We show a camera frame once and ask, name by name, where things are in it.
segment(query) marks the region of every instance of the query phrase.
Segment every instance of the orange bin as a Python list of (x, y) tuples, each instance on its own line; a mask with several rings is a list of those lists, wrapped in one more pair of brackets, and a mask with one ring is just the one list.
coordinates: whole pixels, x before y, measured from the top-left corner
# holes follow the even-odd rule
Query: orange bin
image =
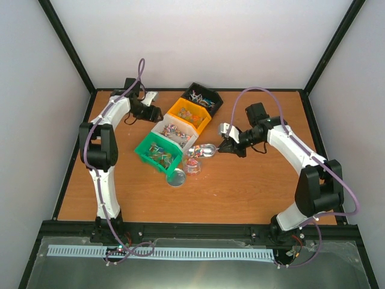
[[(179, 117), (178, 114), (183, 108), (189, 111), (193, 116), (201, 117), (202, 122), (196, 123), (193, 120), (189, 121)], [(204, 107), (201, 107), (200, 105), (194, 104), (191, 101), (188, 101), (184, 98), (179, 98), (167, 113), (191, 125), (195, 129), (195, 131), (198, 133), (198, 135), (202, 133), (206, 125), (208, 125), (208, 123), (211, 120), (211, 116), (208, 113), (207, 109), (205, 109)]]

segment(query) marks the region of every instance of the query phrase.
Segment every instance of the gray wall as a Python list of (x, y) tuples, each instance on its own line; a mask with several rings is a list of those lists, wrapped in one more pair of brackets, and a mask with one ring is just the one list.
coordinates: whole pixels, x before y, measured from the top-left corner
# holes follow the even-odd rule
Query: gray wall
[(352, 0), (53, 0), (96, 87), (303, 88)]
[(1, 288), (50, 219), (89, 99), (37, 0), (0, 0)]
[[(380, 288), (385, 288), (385, 1), (366, 1), (310, 95), (329, 158), (362, 212), (358, 223)], [(347, 196), (345, 209), (354, 204)]]

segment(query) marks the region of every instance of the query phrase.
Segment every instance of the black metal frame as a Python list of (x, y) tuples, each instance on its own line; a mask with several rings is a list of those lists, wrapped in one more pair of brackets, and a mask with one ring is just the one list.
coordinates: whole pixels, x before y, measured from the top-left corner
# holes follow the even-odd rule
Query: black metal frame
[[(90, 77), (85, 70), (85, 67), (81, 63), (79, 56), (77, 55), (75, 48), (73, 47), (64, 27), (62, 26), (50, 0), (39, 0), (39, 3), (45, 11), (50, 23), (54, 30), (58, 34), (63, 46), (68, 52), (73, 64), (75, 65), (80, 77), (82, 78), (85, 86), (91, 94), (90, 101), (88, 103), (87, 110), (85, 112), (84, 120), (87, 121), (90, 117), (91, 109), (94, 104), (94, 100), (99, 91), (113, 90), (113, 89), (95, 89)], [(327, 46), (324, 55), (320, 59), (315, 71), (309, 79), (304, 89), (271, 89), (272, 91), (298, 91), (303, 103), (304, 112), (306, 114), (307, 122), (309, 124), (310, 132), (314, 141), (314, 145), (317, 153), (326, 157), (325, 147), (322, 143), (321, 135), (316, 124), (316, 120), (313, 114), (312, 106), (309, 101), (309, 95), (314, 88), (317, 80), (324, 71), (330, 58), (333, 56), (339, 43), (343, 39), (348, 28), (352, 24), (354, 18), (357, 16), (365, 0), (353, 0), (350, 8), (348, 9), (345, 17), (342, 19), (337, 31), (335, 32), (331, 42)], [(172, 91), (184, 91), (182, 89), (154, 89), (157, 91), (172, 90)], [(215, 89), (217, 91), (241, 91), (242, 89)], [(57, 205), (55, 207), (52, 220), (44, 221), (37, 236), (35, 245), (31, 252), (31, 256), (26, 265), (25, 272), (20, 282), (19, 288), (26, 288), (29, 276), (31, 274), (34, 261), (39, 250), (42, 238), (45, 236), (77, 236), (77, 237), (91, 237), (93, 236), (94, 222), (64, 222), (57, 221), (57, 217), (60, 211), (61, 204), (63, 203), (64, 195), (72, 174), (73, 166), (75, 165), (76, 157), (79, 152), (79, 140), (77, 140), (72, 157), (64, 178), (63, 186), (60, 191)], [(360, 231), (356, 225), (348, 225), (346, 218), (337, 217), (336, 226), (320, 226), (322, 232), (322, 238), (324, 240), (349, 240), (355, 241), (365, 268), (366, 275), (369, 279), (369, 283), (372, 288), (378, 288), (377, 281), (375, 279), (371, 264), (369, 262), (368, 255), (362, 242)], [(139, 242), (142, 240), (154, 240), (156, 238), (168, 237), (168, 238), (215, 238), (215, 239), (228, 239), (228, 240), (242, 240), (248, 244), (255, 246), (261, 245), (271, 249), (287, 248), (290, 245), (279, 246), (270, 241), (267, 237), (269, 225), (204, 225), (204, 224), (170, 224), (170, 223), (125, 223), (127, 231), (131, 232), (133, 242)], [(313, 226), (308, 226), (303, 229), (308, 240), (318, 238), (318, 233)]]

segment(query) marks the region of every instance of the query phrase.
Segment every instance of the white slotted strip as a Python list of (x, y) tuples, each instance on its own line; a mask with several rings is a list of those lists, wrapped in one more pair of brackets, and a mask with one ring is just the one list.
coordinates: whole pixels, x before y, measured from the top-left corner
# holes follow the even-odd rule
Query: white slotted strip
[[(72, 246), (49, 245), (47, 256), (68, 257), (106, 257), (107, 246)], [(152, 248), (142, 247), (136, 250), (139, 254), (151, 252)], [(121, 258), (125, 252), (116, 252), (109, 258)], [(131, 259), (158, 259), (182, 261), (211, 261), (211, 260), (237, 260), (237, 261), (262, 261), (273, 262), (271, 249), (207, 249), (207, 248), (160, 248), (156, 247), (154, 254), (146, 257), (130, 256)]]

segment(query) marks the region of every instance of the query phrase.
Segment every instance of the wooden table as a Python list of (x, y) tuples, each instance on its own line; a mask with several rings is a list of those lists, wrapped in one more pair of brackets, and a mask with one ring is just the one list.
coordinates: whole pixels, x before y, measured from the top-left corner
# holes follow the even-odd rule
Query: wooden table
[[(95, 118), (108, 102), (110, 92), (99, 92), (91, 112)], [(298, 92), (274, 93), (290, 124), (300, 139), (314, 149)], [(159, 92), (156, 105), (162, 112), (176, 102), (182, 92)], [(219, 145), (217, 130), (221, 122), (230, 122), (232, 107), (239, 92), (220, 92), (223, 106), (205, 128), (196, 144)], [(238, 102), (234, 125), (250, 128), (245, 108), (262, 102), (270, 116), (278, 116), (273, 99), (263, 92), (248, 92)], [(294, 201), (298, 176), (285, 158), (271, 146), (266, 155), (247, 149), (246, 158), (233, 154), (216, 154), (203, 160), (202, 171), (187, 177), (179, 188), (170, 187), (165, 175), (142, 163), (134, 149), (154, 127), (154, 123), (137, 121), (129, 126), (120, 122), (115, 131), (119, 159), (115, 168), (118, 202), (126, 222), (170, 223), (255, 223), (269, 224), (270, 218)], [(78, 155), (59, 220), (94, 220), (96, 197), (91, 176)], [(333, 216), (323, 217), (321, 224), (335, 225)]]

